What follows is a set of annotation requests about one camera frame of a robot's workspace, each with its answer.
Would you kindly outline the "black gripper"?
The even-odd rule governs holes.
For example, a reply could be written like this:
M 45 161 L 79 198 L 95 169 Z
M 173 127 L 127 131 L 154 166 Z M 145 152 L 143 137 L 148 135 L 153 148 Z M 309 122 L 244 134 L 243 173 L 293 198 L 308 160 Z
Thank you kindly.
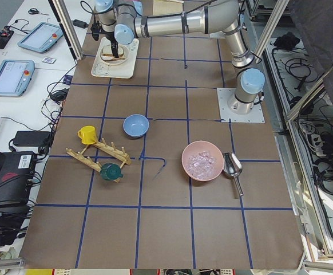
M 113 57 L 118 58 L 118 42 L 114 37 L 114 32 L 105 32 L 105 37 L 111 43 Z
M 101 33 L 101 25 L 97 20 L 94 20 L 90 30 L 92 32 L 93 39 L 94 40 L 99 40 L 99 36 L 100 36 L 100 33 Z

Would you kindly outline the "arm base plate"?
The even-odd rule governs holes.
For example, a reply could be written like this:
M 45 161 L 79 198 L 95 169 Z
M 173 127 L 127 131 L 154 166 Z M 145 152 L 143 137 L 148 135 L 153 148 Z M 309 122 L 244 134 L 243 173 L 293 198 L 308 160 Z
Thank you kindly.
M 210 33 L 209 38 L 211 38 L 211 39 L 224 39 L 225 38 L 225 33 L 223 31 Z
M 261 104 L 241 103 L 235 88 L 217 88 L 220 120 L 231 123 L 265 123 Z

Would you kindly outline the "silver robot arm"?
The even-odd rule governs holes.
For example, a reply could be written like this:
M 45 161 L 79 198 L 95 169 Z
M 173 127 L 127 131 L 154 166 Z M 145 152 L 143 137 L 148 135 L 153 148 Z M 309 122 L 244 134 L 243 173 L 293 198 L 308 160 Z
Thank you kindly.
M 246 115 L 263 90 L 265 77 L 252 66 L 255 54 L 244 40 L 239 8 L 237 1 L 208 1 L 189 11 L 145 15 L 141 1 L 96 1 L 90 29 L 94 40 L 105 35 L 114 57 L 118 57 L 119 45 L 129 45 L 136 38 L 222 32 L 237 71 L 237 88 L 227 106 L 236 114 Z

